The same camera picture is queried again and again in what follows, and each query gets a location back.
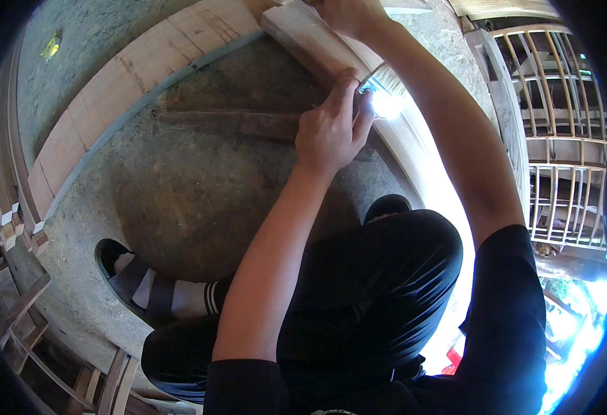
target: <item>brush bristles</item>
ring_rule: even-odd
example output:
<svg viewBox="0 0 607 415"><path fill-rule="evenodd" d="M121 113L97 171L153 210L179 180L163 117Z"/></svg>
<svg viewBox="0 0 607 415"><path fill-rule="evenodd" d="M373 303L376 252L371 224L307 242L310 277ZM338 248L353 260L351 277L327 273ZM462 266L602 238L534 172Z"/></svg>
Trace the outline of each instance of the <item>brush bristles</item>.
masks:
<svg viewBox="0 0 607 415"><path fill-rule="evenodd" d="M400 81L396 72L385 63L377 67L371 78L379 82L380 85L393 96L403 97L407 95L407 88L405 88L405 85Z"/></svg>

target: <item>person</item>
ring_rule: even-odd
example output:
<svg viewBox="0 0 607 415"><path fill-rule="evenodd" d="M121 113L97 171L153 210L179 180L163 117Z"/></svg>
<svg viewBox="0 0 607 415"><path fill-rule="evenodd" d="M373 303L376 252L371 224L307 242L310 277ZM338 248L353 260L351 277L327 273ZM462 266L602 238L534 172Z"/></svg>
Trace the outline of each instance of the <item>person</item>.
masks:
<svg viewBox="0 0 607 415"><path fill-rule="evenodd" d="M421 370L462 262L460 237L440 214L388 195L361 227L306 247L327 188L374 119L370 93L353 115L359 81L349 68L301 116L290 178L233 276L173 282L117 242L99 244L109 284L156 327L143 371L164 392L204 403L206 415L537 413L544 299L494 127L379 0L310 4L382 56L430 127L477 247L464 358L454 376Z"/></svg>

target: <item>forearm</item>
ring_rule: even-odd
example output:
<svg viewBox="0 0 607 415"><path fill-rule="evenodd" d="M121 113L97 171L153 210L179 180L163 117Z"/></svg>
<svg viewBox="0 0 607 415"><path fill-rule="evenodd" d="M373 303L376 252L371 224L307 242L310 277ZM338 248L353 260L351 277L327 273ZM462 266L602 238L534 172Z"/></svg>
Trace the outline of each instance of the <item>forearm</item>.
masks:
<svg viewBox="0 0 607 415"><path fill-rule="evenodd" d="M301 256L333 177L295 165L236 271L225 298L213 360L276 361L278 334Z"/></svg>
<svg viewBox="0 0 607 415"><path fill-rule="evenodd" d="M523 223L506 151L473 97L399 23L382 20L363 33L360 40L394 69L426 119L475 246L496 229ZM496 229L486 229L486 220Z"/></svg>

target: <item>wooden grid frame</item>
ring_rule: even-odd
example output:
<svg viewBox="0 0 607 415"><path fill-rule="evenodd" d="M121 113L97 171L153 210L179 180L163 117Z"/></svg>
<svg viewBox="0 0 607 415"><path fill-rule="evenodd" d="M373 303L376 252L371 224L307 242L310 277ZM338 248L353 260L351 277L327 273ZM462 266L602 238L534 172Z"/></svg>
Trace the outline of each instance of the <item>wooden grid frame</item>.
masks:
<svg viewBox="0 0 607 415"><path fill-rule="evenodd" d="M521 86L516 95L532 177L532 240L605 250L607 113L594 72L562 25L491 35L511 64L514 88Z"/></svg>

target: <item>concrete floor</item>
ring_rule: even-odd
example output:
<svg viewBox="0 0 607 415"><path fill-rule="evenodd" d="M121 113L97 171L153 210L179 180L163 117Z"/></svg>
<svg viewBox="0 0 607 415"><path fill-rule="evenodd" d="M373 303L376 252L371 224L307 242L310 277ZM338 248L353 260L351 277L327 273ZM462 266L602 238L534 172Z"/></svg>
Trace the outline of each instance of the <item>concrete floor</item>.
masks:
<svg viewBox="0 0 607 415"><path fill-rule="evenodd" d="M144 30L192 3L44 2L27 26L18 74L19 126L28 167L92 75ZM398 19L494 119L487 88L453 12L441 0L428 3L433 12ZM61 33L61 46L45 62L39 53L55 31ZM103 371L117 346L140 356L151 329L102 283L93 259L96 243L115 238L175 278L222 278L238 266L287 179L295 157L291 145L168 130L154 121L154 111L303 112L324 97L312 76L264 37L182 80L126 123L46 222L50 244L40 263L19 245L8 254L21 289L38 278L41 266L52 276L36 304L50 321L49 335ZM400 192L386 165L367 147L334 180L312 238L355 226L374 199ZM133 386L144 396L160 396L141 370Z"/></svg>

